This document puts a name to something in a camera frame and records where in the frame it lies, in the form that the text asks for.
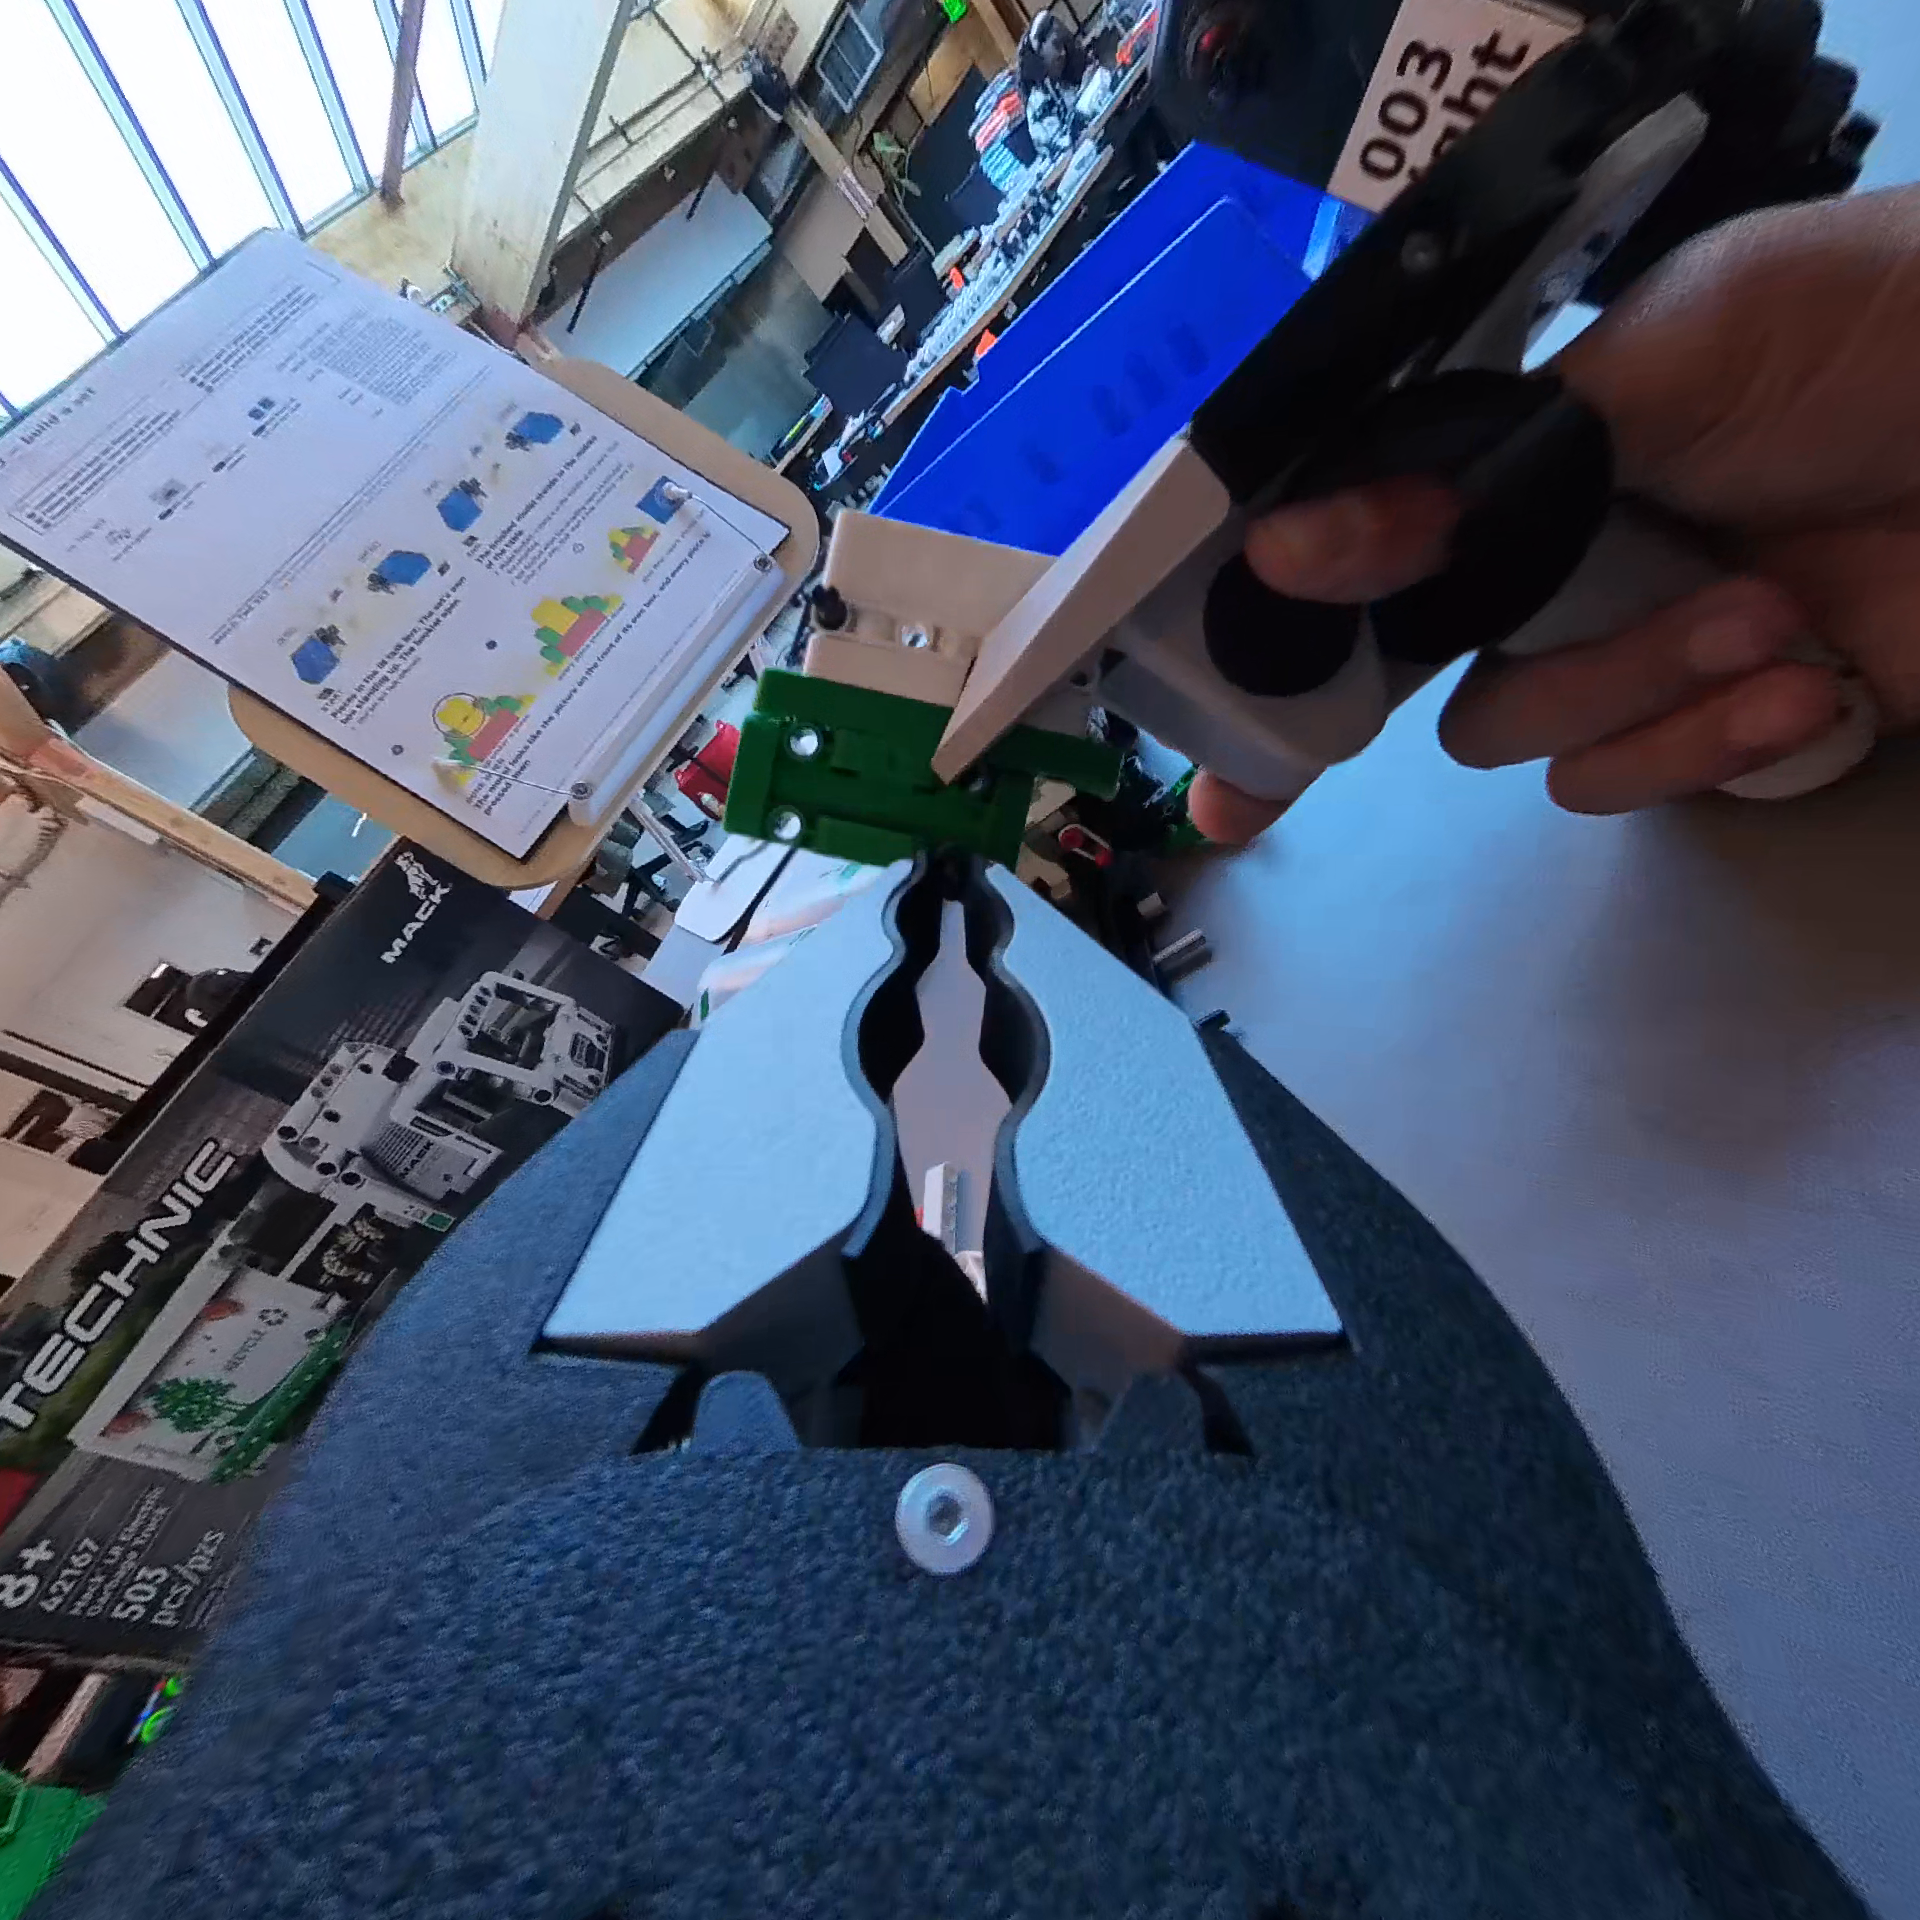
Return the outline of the green lego piece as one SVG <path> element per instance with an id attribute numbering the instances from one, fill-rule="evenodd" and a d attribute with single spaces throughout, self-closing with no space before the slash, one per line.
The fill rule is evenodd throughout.
<path id="1" fill-rule="evenodd" d="M 935 753 L 949 720 L 946 707 L 768 670 L 736 730 L 723 827 L 879 868 L 942 853 L 1015 865 L 1043 780 L 1116 798 L 1116 747 L 1035 727 L 1008 730 L 942 780 Z"/>

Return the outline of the lego instruction booklet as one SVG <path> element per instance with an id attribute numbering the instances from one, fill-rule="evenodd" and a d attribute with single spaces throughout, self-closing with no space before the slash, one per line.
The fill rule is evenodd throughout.
<path id="1" fill-rule="evenodd" d="M 879 873 L 863 864 L 790 853 L 743 925 L 729 934 L 723 954 L 705 967 L 688 1008 L 692 1023 L 709 1023 L 729 1001 L 750 988 L 790 948 L 838 917 L 873 878 Z"/>

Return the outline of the green plastic bin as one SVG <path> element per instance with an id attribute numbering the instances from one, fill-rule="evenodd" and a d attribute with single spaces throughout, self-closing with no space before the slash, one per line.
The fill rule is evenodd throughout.
<path id="1" fill-rule="evenodd" d="M 68 1788 L 28 1783 L 2 1773 L 2 1914 L 13 1917 L 52 1878 L 75 1825 L 85 1825 L 88 1801 Z"/>

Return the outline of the large window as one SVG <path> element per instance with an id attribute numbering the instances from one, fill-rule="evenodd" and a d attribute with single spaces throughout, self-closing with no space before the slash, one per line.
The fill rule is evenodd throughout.
<path id="1" fill-rule="evenodd" d="M 240 240 L 439 298 L 500 4 L 5 4 L 2 421 Z"/>

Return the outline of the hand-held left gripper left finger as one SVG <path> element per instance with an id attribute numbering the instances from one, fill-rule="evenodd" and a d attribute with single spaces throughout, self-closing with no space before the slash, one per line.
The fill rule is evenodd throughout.
<path id="1" fill-rule="evenodd" d="M 895 1114 L 939 921 L 903 861 L 692 1038 L 543 1325 L 668 1373 L 639 1443 L 688 1443 L 725 1375 L 806 1443 L 963 1437 L 963 1275 L 918 1225 Z"/>

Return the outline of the person's right hand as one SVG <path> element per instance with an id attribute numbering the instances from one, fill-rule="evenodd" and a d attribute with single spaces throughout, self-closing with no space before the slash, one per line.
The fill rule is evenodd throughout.
<path id="1" fill-rule="evenodd" d="M 1668 255 L 1555 361 L 1625 491 L 1725 581 L 1532 660 L 1482 657 L 1436 738 L 1543 763 L 1618 817 L 1730 791 L 1825 740 L 1850 685 L 1916 727 L 1916 185 L 1770 205 Z"/>

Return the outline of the lego truck model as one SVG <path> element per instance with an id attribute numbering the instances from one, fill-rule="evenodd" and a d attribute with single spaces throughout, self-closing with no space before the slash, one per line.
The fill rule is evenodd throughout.
<path id="1" fill-rule="evenodd" d="M 1190 824 L 1195 770 L 1159 778 L 1136 758 L 1119 770 L 1112 798 L 1043 778 L 1025 810 L 1019 874 L 1068 907 L 1075 888 L 1133 883 L 1145 868 L 1205 845 Z"/>

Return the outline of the black lego set box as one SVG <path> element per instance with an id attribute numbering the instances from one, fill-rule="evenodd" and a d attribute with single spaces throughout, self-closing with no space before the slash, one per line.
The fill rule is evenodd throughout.
<path id="1" fill-rule="evenodd" d="M 435 1248 L 682 1008 L 400 845 L 2 1285 L 2 1664 L 179 1664 Z"/>

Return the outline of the blue plastic bin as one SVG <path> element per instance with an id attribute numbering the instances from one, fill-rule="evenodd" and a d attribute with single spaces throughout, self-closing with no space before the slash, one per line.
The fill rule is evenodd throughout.
<path id="1" fill-rule="evenodd" d="M 1059 557 L 1369 221 L 1188 145 L 939 397 L 868 513 Z"/>

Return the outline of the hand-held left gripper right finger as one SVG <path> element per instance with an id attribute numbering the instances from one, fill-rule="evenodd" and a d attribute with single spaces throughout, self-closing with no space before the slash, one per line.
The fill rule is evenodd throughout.
<path id="1" fill-rule="evenodd" d="M 985 1307 L 1095 1443 L 1145 1381 L 1345 1351 L 1345 1325 L 1195 1023 L 1003 865 L 969 878 L 980 1060 L 1008 1097 Z"/>

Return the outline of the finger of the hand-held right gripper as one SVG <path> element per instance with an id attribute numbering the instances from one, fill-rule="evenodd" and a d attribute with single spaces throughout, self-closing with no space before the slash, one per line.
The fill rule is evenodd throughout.
<path id="1" fill-rule="evenodd" d="M 1243 515 L 1188 434 L 1168 437 L 983 638 L 932 754 L 959 780 L 1083 670 L 1166 747 L 1205 760 L 1233 735 L 1233 693 L 1203 643 L 1203 604 Z"/>

